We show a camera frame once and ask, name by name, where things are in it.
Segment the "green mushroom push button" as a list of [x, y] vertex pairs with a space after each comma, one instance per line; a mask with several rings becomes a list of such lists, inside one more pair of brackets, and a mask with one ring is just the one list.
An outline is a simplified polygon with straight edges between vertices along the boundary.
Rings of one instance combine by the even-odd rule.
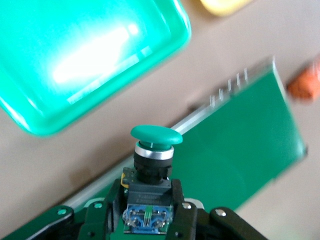
[[174, 145], [183, 142], [177, 131], [157, 125], [135, 126], [137, 139], [133, 167], [125, 167], [120, 184], [125, 189], [126, 209], [122, 214], [125, 234], [165, 235], [174, 218]]

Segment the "orange cylinder with white print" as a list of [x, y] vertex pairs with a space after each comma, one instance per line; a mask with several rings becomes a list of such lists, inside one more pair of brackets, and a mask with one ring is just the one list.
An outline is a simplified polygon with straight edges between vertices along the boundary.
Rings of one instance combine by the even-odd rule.
[[295, 99], [315, 101], [320, 98], [320, 54], [287, 85], [287, 90]]

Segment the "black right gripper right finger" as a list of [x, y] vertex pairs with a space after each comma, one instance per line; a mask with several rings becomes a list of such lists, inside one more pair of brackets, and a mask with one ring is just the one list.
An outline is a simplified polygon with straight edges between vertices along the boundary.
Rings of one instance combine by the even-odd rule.
[[173, 179], [171, 185], [174, 217], [167, 240], [268, 240], [230, 208], [206, 212], [184, 199], [180, 180]]

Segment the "green plastic tray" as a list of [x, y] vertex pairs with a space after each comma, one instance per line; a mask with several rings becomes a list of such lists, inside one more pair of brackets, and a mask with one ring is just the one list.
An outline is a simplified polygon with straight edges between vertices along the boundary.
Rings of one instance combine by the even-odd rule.
[[180, 0], [0, 0], [0, 108], [58, 133], [180, 51]]

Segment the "green conveyor belt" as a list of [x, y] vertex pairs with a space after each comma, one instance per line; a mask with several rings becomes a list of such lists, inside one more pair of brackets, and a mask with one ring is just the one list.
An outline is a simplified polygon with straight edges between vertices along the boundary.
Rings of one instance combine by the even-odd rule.
[[[170, 180], [180, 180], [184, 199], [207, 213], [218, 207], [235, 212], [307, 153], [274, 58], [237, 73], [210, 104], [173, 129], [182, 134], [183, 142], [174, 147]], [[121, 181], [123, 169], [133, 166], [131, 155], [62, 205], [77, 213], [103, 200], [114, 181]], [[125, 234], [126, 203], [124, 188], [123, 210], [109, 240], [167, 240], [167, 233]], [[1, 240], [32, 240], [44, 223], [42, 214]]]

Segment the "yellow plastic tray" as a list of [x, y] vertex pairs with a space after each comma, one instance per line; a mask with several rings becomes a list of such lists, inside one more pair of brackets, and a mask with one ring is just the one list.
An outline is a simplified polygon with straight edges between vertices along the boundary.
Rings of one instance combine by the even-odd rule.
[[254, 0], [200, 0], [203, 7], [217, 17], [232, 15], [252, 1]]

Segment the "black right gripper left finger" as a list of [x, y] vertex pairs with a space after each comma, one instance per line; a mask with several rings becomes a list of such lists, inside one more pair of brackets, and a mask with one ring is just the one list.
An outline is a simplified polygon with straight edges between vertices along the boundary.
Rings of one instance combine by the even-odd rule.
[[106, 197], [82, 210], [58, 205], [43, 213], [41, 229], [32, 240], [109, 240], [123, 210], [124, 187], [116, 179]]

